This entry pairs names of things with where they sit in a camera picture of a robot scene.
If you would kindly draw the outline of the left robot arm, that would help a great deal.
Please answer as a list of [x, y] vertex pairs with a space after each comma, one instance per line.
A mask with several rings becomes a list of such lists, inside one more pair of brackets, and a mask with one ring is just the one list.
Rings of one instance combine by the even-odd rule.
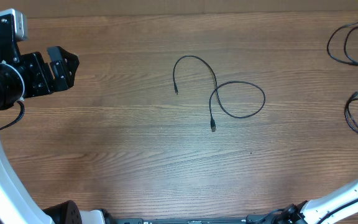
[[[50, 64], [38, 52], [19, 63], [0, 59], [0, 110], [23, 99], [64, 91], [74, 84], [78, 57], [56, 46], [48, 48]], [[29, 195], [4, 152], [0, 138], [0, 223], [115, 223], [105, 209], [81, 211], [69, 200], [42, 210]]]

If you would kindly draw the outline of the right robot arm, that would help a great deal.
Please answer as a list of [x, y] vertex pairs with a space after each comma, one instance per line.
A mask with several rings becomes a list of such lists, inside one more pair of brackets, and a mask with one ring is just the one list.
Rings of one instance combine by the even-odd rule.
[[358, 179], [329, 195], [291, 205], [274, 223], [336, 223], [358, 212]]

